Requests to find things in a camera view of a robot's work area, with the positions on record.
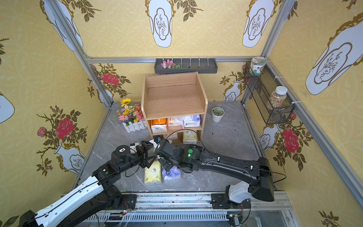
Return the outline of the green-yellow tissue pack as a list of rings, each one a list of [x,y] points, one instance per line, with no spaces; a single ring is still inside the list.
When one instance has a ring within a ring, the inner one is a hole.
[[[144,184],[155,185],[162,183],[162,168],[159,161],[154,161],[150,168],[144,170]]]

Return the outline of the orange tissue pack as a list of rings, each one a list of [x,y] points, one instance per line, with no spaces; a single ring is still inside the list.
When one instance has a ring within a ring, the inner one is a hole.
[[[152,133],[163,133],[163,132],[168,132],[168,127],[167,127],[167,119],[163,118],[163,119],[154,119],[151,120],[151,131]]]

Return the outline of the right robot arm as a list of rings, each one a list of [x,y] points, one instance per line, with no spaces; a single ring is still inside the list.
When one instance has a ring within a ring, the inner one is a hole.
[[[155,154],[159,156],[159,162],[166,171],[175,166],[184,173],[209,171],[241,180],[243,184],[226,188],[228,199],[234,203],[241,203],[243,200],[237,199],[237,191],[241,188],[246,189],[257,200],[266,202],[275,200],[274,172],[267,158],[235,159],[210,152],[197,145],[173,145],[168,140],[161,140],[155,149]]]

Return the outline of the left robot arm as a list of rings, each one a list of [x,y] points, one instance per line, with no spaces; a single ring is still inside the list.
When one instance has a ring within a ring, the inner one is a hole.
[[[124,204],[122,193],[114,185],[121,173],[138,166],[149,168],[156,156],[149,156],[155,145],[141,141],[135,149],[121,145],[111,154],[111,159],[101,165],[81,185],[58,201],[39,210],[27,211],[20,217],[21,227],[74,227],[93,214]]]

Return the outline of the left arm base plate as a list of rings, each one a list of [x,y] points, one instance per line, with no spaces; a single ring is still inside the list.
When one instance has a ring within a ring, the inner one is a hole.
[[[121,197],[121,203],[118,207],[119,210],[134,210],[136,206],[137,195],[136,194],[123,194]]]

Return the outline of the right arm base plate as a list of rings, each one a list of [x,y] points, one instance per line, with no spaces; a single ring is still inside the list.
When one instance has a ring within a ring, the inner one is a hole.
[[[225,194],[211,194],[211,202],[213,209],[249,209],[251,203],[249,199],[244,200],[242,203],[230,201]]]

